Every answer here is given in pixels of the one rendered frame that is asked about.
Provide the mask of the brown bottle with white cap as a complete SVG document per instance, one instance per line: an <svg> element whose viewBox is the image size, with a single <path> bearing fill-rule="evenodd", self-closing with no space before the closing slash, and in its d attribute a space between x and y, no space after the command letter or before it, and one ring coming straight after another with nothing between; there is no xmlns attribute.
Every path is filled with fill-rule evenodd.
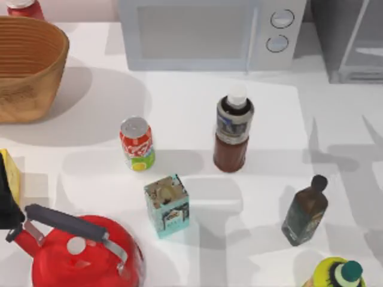
<svg viewBox="0 0 383 287"><path fill-rule="evenodd" d="M240 170L247 153L254 105L246 86L237 86L217 103L214 164L223 172Z"/></svg>

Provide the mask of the yellow bottle with green cap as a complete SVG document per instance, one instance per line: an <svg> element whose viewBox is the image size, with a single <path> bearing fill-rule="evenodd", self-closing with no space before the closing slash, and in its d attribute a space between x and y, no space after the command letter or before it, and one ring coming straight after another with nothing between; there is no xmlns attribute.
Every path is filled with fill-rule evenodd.
<svg viewBox="0 0 383 287"><path fill-rule="evenodd" d="M367 287L362 274L363 268L359 262L328 257L316 266L302 287Z"/></svg>

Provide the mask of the woven wooden basket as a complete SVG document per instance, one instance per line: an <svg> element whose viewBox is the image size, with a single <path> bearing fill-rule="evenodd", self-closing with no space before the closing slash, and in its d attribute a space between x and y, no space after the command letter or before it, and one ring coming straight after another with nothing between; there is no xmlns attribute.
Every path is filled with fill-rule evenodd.
<svg viewBox="0 0 383 287"><path fill-rule="evenodd" d="M44 20L0 16L0 124L44 117L62 80L66 33Z"/></svg>

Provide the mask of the red and white can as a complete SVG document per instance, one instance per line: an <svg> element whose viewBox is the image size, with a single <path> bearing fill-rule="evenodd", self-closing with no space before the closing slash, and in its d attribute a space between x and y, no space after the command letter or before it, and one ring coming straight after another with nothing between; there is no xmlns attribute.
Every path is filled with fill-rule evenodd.
<svg viewBox="0 0 383 287"><path fill-rule="evenodd" d="M39 0L5 0L9 16L45 20Z"/></svg>

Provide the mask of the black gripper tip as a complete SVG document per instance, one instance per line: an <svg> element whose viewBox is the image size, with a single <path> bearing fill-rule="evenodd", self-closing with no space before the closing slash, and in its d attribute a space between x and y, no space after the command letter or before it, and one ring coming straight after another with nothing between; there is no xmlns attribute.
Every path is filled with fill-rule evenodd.
<svg viewBox="0 0 383 287"><path fill-rule="evenodd" d="M3 156L0 154L0 230L11 230L25 221L10 190Z"/></svg>

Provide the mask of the pale microwave oven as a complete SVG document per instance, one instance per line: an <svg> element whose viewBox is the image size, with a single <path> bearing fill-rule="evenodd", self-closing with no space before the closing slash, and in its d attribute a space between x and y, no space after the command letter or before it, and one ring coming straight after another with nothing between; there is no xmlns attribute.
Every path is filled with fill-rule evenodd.
<svg viewBox="0 0 383 287"><path fill-rule="evenodd" d="M136 71L278 71L294 56L306 0L118 0L127 64ZM288 9L294 22L270 18ZM271 53L266 41L284 35Z"/></svg>

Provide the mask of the red and green can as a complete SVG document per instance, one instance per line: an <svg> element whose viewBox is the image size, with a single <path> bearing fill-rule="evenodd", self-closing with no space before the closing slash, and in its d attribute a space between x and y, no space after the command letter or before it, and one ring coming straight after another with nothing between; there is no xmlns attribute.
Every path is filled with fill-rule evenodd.
<svg viewBox="0 0 383 287"><path fill-rule="evenodd" d="M155 161L152 130L142 117L130 117L120 126L119 138L127 165L134 171L149 169Z"/></svg>

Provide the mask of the round microwave knob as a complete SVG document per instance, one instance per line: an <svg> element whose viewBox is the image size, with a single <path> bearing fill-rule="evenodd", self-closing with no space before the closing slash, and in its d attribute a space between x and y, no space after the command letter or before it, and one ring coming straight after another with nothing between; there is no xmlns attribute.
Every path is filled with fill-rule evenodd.
<svg viewBox="0 0 383 287"><path fill-rule="evenodd" d="M289 45L289 40L284 35L277 35L269 38L266 41L266 48L271 53L280 53L284 51Z"/></svg>
<svg viewBox="0 0 383 287"><path fill-rule="evenodd" d="M291 10L283 9L272 14L270 22L277 29L289 27L294 22L294 14Z"/></svg>

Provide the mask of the dark square bottle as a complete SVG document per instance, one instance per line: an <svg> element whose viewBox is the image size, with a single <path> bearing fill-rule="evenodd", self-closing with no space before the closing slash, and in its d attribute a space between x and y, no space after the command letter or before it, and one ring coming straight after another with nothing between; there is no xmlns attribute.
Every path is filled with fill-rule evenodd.
<svg viewBox="0 0 383 287"><path fill-rule="evenodd" d="M299 246L313 237L329 202L323 191L328 180L315 175L310 186L294 195L281 230L292 246Z"/></svg>

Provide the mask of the grey cabinet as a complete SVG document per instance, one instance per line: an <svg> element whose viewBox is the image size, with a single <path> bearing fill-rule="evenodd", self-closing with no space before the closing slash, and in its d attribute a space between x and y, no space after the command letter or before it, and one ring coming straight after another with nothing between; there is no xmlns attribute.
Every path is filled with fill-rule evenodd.
<svg viewBox="0 0 383 287"><path fill-rule="evenodd" d="M383 84L383 0L311 0L329 82Z"/></svg>

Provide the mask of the teal carton box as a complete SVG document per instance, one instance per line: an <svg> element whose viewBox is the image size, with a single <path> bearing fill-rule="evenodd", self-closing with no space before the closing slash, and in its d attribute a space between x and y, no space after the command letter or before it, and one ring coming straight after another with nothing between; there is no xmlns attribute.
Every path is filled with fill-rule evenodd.
<svg viewBox="0 0 383 287"><path fill-rule="evenodd" d="M159 238L189 226L189 194L177 174L144 187L149 218Z"/></svg>

